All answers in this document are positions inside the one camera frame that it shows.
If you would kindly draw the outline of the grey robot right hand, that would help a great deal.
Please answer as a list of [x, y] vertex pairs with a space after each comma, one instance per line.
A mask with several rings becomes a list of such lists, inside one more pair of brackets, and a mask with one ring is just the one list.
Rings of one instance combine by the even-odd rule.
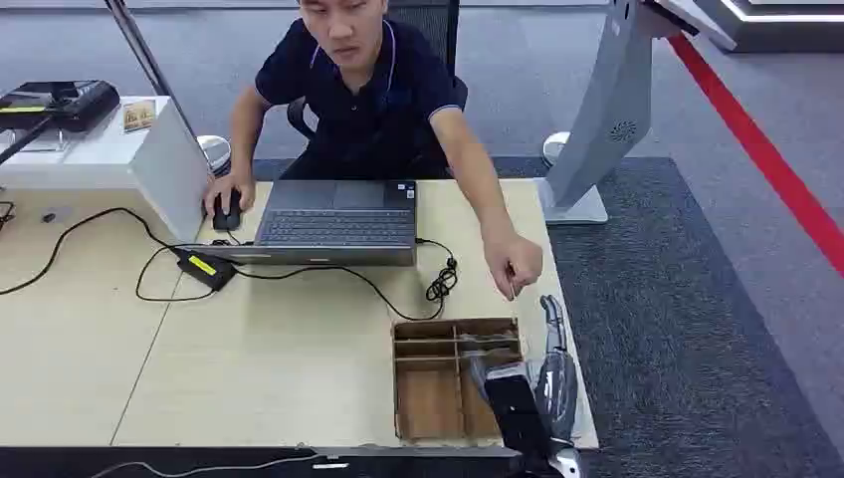
[[539, 303], [544, 310], [546, 339], [534, 399], [550, 438], [571, 445], [578, 397], [576, 367], [567, 349], [561, 303], [552, 295], [541, 296]]

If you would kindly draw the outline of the person's right hand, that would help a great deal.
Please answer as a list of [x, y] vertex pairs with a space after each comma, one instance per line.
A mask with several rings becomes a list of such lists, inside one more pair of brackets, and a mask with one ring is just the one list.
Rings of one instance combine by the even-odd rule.
[[214, 204], [217, 197], [221, 198], [224, 213], [230, 211], [231, 193], [240, 194], [239, 206], [242, 211], [252, 208], [255, 200], [256, 180], [251, 173], [231, 172], [227, 175], [211, 178], [206, 188], [203, 206], [207, 215], [213, 217]]

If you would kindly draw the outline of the person's left hand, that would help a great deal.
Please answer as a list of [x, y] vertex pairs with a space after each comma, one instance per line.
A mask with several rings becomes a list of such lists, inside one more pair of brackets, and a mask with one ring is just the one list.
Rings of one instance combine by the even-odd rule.
[[507, 301], [512, 302], [542, 272], [541, 248], [512, 227], [482, 231], [484, 256], [493, 280]]

